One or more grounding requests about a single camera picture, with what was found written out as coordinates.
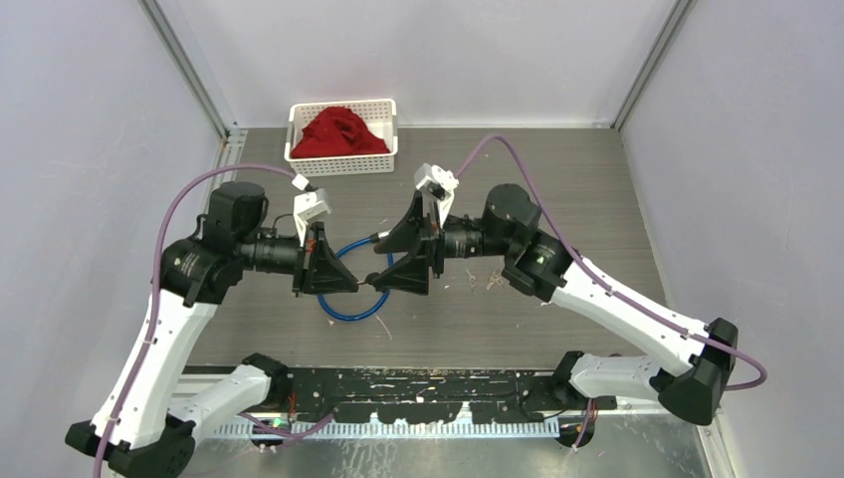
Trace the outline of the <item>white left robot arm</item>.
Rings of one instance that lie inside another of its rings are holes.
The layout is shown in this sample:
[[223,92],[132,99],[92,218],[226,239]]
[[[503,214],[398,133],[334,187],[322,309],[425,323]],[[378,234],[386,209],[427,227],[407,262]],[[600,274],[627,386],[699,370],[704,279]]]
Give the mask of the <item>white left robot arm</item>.
[[162,251],[145,329],[99,412],[70,427],[69,446],[123,477],[176,477],[196,447],[235,415],[259,405],[276,411],[291,401],[288,367],[257,353],[195,396],[172,401],[202,331],[246,272],[288,275],[295,295],[358,288],[327,243],[323,189],[307,187],[296,196],[294,235],[266,227],[268,209],[262,186],[223,183],[193,234]]

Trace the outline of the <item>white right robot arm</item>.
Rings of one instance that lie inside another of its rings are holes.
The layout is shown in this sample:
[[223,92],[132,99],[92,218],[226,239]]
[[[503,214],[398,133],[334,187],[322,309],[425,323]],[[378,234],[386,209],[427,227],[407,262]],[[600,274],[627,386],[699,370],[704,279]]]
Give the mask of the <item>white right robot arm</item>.
[[578,252],[540,230],[541,210],[519,185],[495,186],[479,218],[440,220],[425,210],[426,190],[414,193],[400,222],[375,246],[400,259],[365,282],[379,292],[429,292],[448,259],[499,256],[502,277],[520,293],[574,311],[622,337],[639,357],[566,353],[550,381],[550,394],[564,408],[583,409],[589,400],[625,396],[654,400],[676,417],[712,423],[735,368],[727,349],[739,332],[725,319],[709,324],[677,317],[677,328],[658,323],[626,298],[664,318],[672,311],[598,271]]

